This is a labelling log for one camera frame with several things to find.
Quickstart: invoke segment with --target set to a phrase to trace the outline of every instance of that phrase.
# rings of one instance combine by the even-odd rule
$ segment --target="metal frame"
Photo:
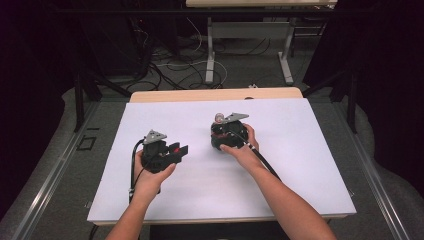
[[[290,22],[212,22],[208,18],[208,62],[205,83],[213,83],[213,69],[215,52],[213,51],[214,38],[276,38],[284,39],[284,49],[278,52],[281,69],[287,85],[293,85],[287,55],[293,37],[296,18]]]

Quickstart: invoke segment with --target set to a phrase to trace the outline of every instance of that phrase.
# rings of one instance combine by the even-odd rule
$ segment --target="black curtain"
[[[39,2],[2,2],[0,33],[2,218],[56,131],[73,81]]]
[[[424,196],[424,4],[419,0],[339,0],[336,8],[376,13],[331,19],[304,82],[313,87],[340,70],[357,70],[358,105],[375,137],[375,160]],[[346,79],[338,79],[331,85]]]

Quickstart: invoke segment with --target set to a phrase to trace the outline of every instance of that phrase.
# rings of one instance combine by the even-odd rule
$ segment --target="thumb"
[[[171,176],[171,174],[174,172],[176,166],[177,166],[177,164],[172,163],[167,168],[165,168],[165,170],[163,170],[162,172],[159,172],[157,174],[160,174],[162,181],[163,181],[163,180],[167,179],[169,176]]]

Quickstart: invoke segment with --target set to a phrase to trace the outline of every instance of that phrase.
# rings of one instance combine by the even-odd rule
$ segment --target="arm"
[[[134,176],[142,171],[141,153],[137,152],[134,166]],[[161,183],[168,178],[175,169],[175,164],[169,165],[164,171],[153,174],[144,170],[135,185],[135,192],[131,203],[122,214],[118,223],[106,239],[138,239],[147,208],[159,191]]]
[[[245,126],[249,132],[249,142],[259,151],[253,128],[247,124]],[[336,239],[318,212],[272,175],[248,146],[236,149],[221,145],[221,149],[234,156],[252,175],[290,239]]]

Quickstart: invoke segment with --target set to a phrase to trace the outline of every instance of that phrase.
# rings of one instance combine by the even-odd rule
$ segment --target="table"
[[[209,127],[219,110],[250,115],[243,122],[257,131],[261,153],[323,217],[356,213],[308,100],[297,88],[255,88],[134,93],[87,220],[110,225],[119,219],[128,205],[132,148],[152,128],[167,134],[168,144],[189,145],[189,153],[163,183],[146,224],[274,220],[253,179],[212,148]]]
[[[196,8],[231,8],[231,7],[296,7],[335,5],[337,0],[187,0],[188,7]],[[208,61],[205,83],[213,82],[215,52],[214,38],[275,38],[285,39],[284,49],[278,52],[285,83],[293,85],[293,77],[287,62],[287,55],[293,38],[296,19],[288,22],[213,22],[208,17]]]

